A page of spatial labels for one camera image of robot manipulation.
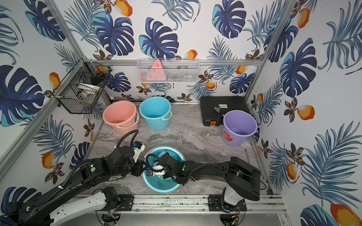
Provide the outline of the teal plastic bucket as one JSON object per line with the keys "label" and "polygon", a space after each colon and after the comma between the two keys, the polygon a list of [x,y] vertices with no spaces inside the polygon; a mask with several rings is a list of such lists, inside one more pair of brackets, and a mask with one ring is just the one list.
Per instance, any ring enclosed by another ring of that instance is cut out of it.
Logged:
{"label": "teal plastic bucket", "polygon": [[139,112],[148,127],[154,131],[164,130],[172,117],[171,103],[163,97],[151,97],[144,100]]}

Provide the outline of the purple plastic bucket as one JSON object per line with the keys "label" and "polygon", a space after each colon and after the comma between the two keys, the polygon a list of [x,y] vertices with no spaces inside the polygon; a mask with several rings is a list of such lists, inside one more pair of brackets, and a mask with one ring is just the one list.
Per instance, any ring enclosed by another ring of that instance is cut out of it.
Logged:
{"label": "purple plastic bucket", "polygon": [[222,140],[227,145],[239,147],[256,131],[256,120],[245,111],[232,110],[223,118]]}

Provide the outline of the light teal cloth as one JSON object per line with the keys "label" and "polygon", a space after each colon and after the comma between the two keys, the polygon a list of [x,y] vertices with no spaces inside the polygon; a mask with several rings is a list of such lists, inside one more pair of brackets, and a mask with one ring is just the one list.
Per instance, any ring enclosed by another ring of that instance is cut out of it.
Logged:
{"label": "light teal cloth", "polygon": [[153,175],[158,177],[159,179],[169,179],[170,175],[165,171],[165,169],[161,169],[161,171],[153,172]]}

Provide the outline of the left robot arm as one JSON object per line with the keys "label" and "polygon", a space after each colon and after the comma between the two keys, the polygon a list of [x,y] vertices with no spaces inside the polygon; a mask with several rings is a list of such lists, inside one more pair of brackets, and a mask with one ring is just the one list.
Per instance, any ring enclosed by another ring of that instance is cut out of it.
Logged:
{"label": "left robot arm", "polygon": [[127,175],[140,176],[143,161],[135,156],[134,148],[142,146],[135,138],[139,130],[122,136],[114,151],[102,158],[82,160],[70,171],[65,181],[45,194],[35,189],[9,188],[3,197],[2,226],[51,226],[56,223],[51,214],[78,194],[98,184]]}

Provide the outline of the pink plastic bucket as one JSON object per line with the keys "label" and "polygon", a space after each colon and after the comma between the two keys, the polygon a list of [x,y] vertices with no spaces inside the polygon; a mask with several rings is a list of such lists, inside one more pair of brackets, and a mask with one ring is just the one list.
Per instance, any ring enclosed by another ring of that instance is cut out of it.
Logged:
{"label": "pink plastic bucket", "polygon": [[136,105],[130,101],[118,101],[109,105],[104,113],[104,122],[123,136],[139,127],[139,113]]}

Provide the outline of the teal bucket with label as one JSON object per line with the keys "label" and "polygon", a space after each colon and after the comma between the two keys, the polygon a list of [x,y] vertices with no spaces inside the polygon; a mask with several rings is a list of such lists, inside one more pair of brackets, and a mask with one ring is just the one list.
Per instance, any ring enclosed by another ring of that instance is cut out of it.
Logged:
{"label": "teal bucket with label", "polygon": [[[161,156],[163,154],[169,153],[172,157],[174,157],[175,159],[177,159],[179,161],[186,160],[184,155],[181,152],[179,152],[177,149],[175,149],[173,147],[168,147],[168,146],[155,147],[155,148],[149,150],[145,154],[144,160],[146,160],[146,156],[150,153],[157,155],[159,158],[161,158]],[[159,179],[158,177],[156,177],[154,175],[148,176],[147,173],[148,173],[148,169],[142,173],[142,178],[143,178],[144,182],[146,183],[146,185],[155,192],[170,193],[170,192],[176,190],[180,186],[179,184],[176,184],[175,182],[173,182],[170,178],[169,179]]]}

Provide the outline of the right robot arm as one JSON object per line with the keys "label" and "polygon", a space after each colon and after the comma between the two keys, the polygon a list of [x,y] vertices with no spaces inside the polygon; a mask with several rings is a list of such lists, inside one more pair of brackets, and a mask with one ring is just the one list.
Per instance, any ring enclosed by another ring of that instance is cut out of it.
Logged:
{"label": "right robot arm", "polygon": [[238,157],[223,163],[197,163],[176,160],[169,153],[161,157],[150,153],[146,155],[145,163],[150,171],[164,171],[166,179],[178,185],[185,185],[190,179],[221,181],[242,198],[260,200],[261,171]]}

